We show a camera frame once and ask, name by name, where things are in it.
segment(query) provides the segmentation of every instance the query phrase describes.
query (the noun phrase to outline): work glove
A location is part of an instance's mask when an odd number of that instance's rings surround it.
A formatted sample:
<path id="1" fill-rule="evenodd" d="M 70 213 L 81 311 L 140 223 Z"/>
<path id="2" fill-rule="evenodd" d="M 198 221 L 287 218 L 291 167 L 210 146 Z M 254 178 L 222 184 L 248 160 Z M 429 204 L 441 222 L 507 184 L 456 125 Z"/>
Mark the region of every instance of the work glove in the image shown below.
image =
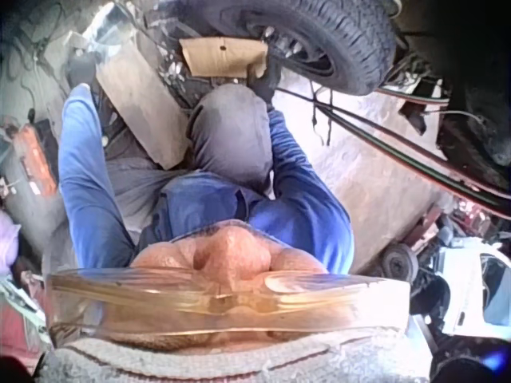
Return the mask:
<path id="1" fill-rule="evenodd" d="M 263 76 L 257 78 L 256 73 L 252 67 L 248 68 L 247 86 L 252 89 L 254 93 L 261 97 L 270 109 L 272 107 L 271 100 L 275 95 L 275 90 L 280 83 L 280 74 L 282 72 L 282 65 L 274 58 L 268 57 L 266 71 Z"/>
<path id="2" fill-rule="evenodd" d="M 65 76 L 69 87 L 74 89 L 77 85 L 92 85 L 96 77 L 96 64 L 98 56 L 96 52 L 83 53 L 81 56 L 73 55 L 67 63 Z"/>

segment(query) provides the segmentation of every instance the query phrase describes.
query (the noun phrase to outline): clear safety glasses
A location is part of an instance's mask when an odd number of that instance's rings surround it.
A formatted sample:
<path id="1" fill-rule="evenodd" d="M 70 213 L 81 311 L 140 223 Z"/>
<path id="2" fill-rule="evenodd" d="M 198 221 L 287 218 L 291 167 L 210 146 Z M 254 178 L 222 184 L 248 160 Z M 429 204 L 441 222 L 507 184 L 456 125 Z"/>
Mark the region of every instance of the clear safety glasses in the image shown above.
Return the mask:
<path id="1" fill-rule="evenodd" d="M 47 324 L 56 345 L 76 330 L 95 335 L 404 330 L 410 299 L 408 283 L 383 278 L 275 271 L 231 289 L 178 268 L 68 270 L 50 275 L 46 291 Z"/>

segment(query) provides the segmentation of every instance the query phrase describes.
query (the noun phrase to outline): gray pants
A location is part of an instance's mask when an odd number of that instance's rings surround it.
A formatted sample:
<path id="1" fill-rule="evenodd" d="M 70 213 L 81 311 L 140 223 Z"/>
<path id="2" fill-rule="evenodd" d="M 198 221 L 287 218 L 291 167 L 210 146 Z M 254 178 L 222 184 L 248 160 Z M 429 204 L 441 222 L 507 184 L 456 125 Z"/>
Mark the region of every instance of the gray pants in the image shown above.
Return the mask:
<path id="1" fill-rule="evenodd" d="M 187 134 L 193 170 L 214 172 L 261 194 L 269 188 L 272 152 L 267 106 L 249 88 L 222 85 L 209 93 L 193 111 Z M 110 160 L 107 169 L 134 243 L 151 223 L 160 190 L 172 178 L 189 172 L 160 170 L 144 156 Z M 66 219 L 44 251 L 43 274 L 76 267 Z"/>

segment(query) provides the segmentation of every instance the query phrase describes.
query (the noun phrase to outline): garage floor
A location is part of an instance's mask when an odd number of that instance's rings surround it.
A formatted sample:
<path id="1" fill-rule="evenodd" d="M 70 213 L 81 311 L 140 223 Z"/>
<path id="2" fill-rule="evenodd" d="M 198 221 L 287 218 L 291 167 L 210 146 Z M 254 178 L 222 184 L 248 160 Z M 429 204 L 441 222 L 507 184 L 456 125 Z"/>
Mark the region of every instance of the garage floor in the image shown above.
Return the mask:
<path id="1" fill-rule="evenodd" d="M 39 2 L 38 5 L 41 6 L 34 11 L 38 12 L 38 16 L 34 14 L 33 17 L 33 20 L 37 20 L 37 25 L 31 28 L 34 40 L 38 39 L 36 35 L 45 36 L 48 33 L 47 29 L 51 28 L 57 17 L 58 8 L 50 9 L 44 6 L 45 3 Z M 95 4 L 93 6 L 89 1 L 77 3 L 63 2 L 66 25 L 59 27 L 56 35 L 62 34 L 68 28 L 83 31 L 87 25 L 83 20 L 83 14 L 87 16 L 89 12 L 89 16 L 92 15 L 89 10 L 96 9 L 100 2 L 92 2 Z M 73 14 L 72 10 L 80 5 L 87 11 L 78 19 L 78 14 Z M 67 50 L 63 48 L 62 41 L 63 38 L 59 38 L 50 43 L 46 58 L 57 76 L 61 78 L 61 82 L 65 83 L 62 66 L 67 57 Z M 9 48 L 2 46 L 2 52 L 8 53 Z M 34 93 L 38 118 L 45 118 L 48 109 L 55 121 L 53 130 L 60 132 L 60 114 L 64 97 L 55 81 L 39 70 L 45 93 L 45 101 L 42 101 L 34 71 L 24 71 L 17 54 L 13 54 L 11 60 L 11 71 L 16 71 L 17 74 L 13 81 L 10 80 L 7 77 L 6 65 L 2 66 L 0 114 L 15 116 L 20 122 L 26 121 L 32 100 L 29 92 L 23 89 L 23 85 L 32 89 Z M 294 73 L 285 72 L 281 86 L 304 95 L 311 95 L 309 81 Z M 327 93 L 322 94 L 320 99 L 327 101 Z M 289 129 L 308 155 L 315 170 L 350 213 L 355 231 L 353 272 L 370 261 L 389 241 L 403 235 L 438 198 L 439 190 L 433 184 L 387 159 L 337 126 L 333 126 L 330 146 L 322 145 L 322 139 L 327 139 L 327 119 L 318 116 L 317 134 L 314 133 L 311 124 L 312 106 L 307 102 L 282 93 L 275 96 L 274 102 L 275 107 L 283 111 Z M 402 101 L 376 93 L 367 97 L 335 94 L 334 103 L 383 124 L 431 151 L 435 150 L 434 141 L 438 124 L 438 118 L 435 116 L 427 117 L 429 130 L 423 137 L 418 137 L 397 113 Z M 32 243 L 36 253 L 41 254 L 51 231 L 64 217 L 61 198 L 57 196 L 44 199 L 33 195 L 12 153 L 0 166 L 0 172 L 9 182 L 19 181 L 15 186 L 18 194 L 8 197 L 6 207 L 12 217 L 22 225 L 23 233 Z"/>

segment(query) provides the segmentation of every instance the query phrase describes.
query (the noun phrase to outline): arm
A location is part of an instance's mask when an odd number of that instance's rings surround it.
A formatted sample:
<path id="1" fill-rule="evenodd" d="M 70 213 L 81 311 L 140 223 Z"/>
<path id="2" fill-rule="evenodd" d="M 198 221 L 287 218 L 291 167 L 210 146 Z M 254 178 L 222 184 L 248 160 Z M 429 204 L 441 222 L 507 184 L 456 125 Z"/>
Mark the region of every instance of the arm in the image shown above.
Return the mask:
<path id="1" fill-rule="evenodd" d="M 311 237 L 311 253 L 330 272 L 347 274 L 353 263 L 353 232 L 348 214 L 316 175 L 305 153 L 289 133 L 281 112 L 271 110 L 275 197 L 282 200 Z"/>
<path id="2" fill-rule="evenodd" d="M 87 85 L 73 89 L 64 105 L 58 168 L 78 266 L 128 266 L 134 246 L 115 203 Z"/>

